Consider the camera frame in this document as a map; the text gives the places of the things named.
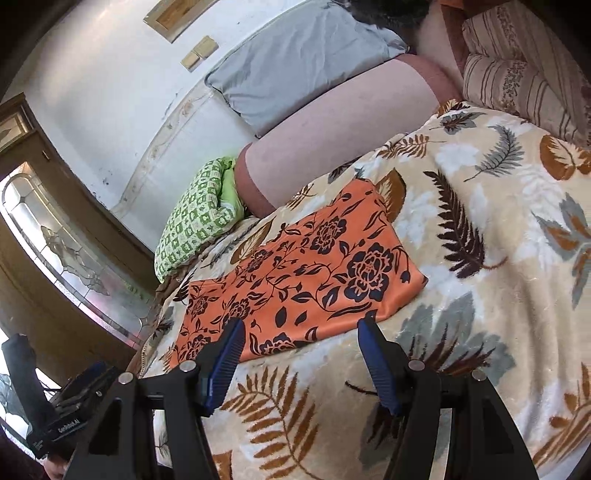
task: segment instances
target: wall trim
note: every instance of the wall trim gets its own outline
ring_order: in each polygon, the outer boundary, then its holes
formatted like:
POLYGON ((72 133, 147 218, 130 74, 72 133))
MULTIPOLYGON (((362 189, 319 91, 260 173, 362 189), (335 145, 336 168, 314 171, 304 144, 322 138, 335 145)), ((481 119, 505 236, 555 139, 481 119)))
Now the wall trim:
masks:
POLYGON ((129 182, 121 195, 121 199, 117 205, 111 208, 111 213, 113 215, 122 219, 127 213, 129 213, 131 207, 133 207, 135 199, 141 192, 146 179, 150 173, 154 171, 154 168, 160 162, 175 137, 195 112, 199 110, 199 107, 213 97, 214 94, 214 91, 201 81, 189 91, 183 100, 181 100, 179 105, 168 116, 156 136, 152 139, 146 152, 138 162, 133 175, 129 179, 129 182))

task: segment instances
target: blue gripper pad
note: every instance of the blue gripper pad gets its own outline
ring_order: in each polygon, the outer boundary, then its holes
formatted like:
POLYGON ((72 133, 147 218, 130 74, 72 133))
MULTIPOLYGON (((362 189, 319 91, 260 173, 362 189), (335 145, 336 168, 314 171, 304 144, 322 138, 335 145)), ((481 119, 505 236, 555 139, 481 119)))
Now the blue gripper pad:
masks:
POLYGON ((357 339, 381 404, 389 410, 390 414, 398 414, 401 411, 401 404, 397 400, 394 375, 382 350, 382 346, 387 347, 388 342, 378 325, 366 320, 360 320, 357 323, 357 339))
POLYGON ((211 413, 222 405, 238 366, 246 340, 244 322, 230 320, 218 342, 223 342, 223 337, 226 335, 228 335, 226 341, 212 365, 211 373, 207 379, 207 395, 203 406, 206 411, 211 413))

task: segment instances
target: orange cloth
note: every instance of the orange cloth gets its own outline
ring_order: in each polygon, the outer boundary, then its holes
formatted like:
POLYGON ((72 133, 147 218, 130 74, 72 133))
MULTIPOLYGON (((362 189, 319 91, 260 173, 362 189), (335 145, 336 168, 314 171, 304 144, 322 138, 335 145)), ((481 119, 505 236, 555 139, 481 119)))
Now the orange cloth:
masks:
POLYGON ((230 274, 189 285, 170 366, 195 358, 230 318, 244 320, 245 361, 347 332, 364 316, 385 320, 426 282, 388 222, 382 196, 355 179, 230 274))

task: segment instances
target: light switch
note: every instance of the light switch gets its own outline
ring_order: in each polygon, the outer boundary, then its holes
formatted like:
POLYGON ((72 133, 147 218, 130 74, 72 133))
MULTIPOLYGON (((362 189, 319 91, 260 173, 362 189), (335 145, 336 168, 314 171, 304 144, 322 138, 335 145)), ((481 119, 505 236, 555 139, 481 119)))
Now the light switch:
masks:
POLYGON ((191 50, 189 53, 187 53, 187 56, 181 60, 181 64, 188 71, 192 72, 195 67, 197 67, 199 60, 201 60, 201 57, 191 50))
POLYGON ((197 68, 199 60, 208 58, 218 48, 216 41, 206 35, 201 41, 193 47, 193 49, 187 53, 184 59, 181 60, 181 64, 188 71, 192 72, 197 68))
POLYGON ((216 50, 216 41, 208 35, 205 35, 201 41, 193 47, 193 51, 203 59, 208 58, 216 50))

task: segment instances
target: green patterned pillow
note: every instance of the green patterned pillow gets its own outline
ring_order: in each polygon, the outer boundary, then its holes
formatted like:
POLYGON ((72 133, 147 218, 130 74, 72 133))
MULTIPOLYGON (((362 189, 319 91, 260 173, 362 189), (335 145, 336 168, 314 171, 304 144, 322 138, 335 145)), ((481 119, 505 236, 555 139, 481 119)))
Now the green patterned pillow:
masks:
POLYGON ((234 181, 235 158, 207 162, 183 193, 154 254, 156 276, 162 282, 205 242, 215 240, 244 217, 234 181))

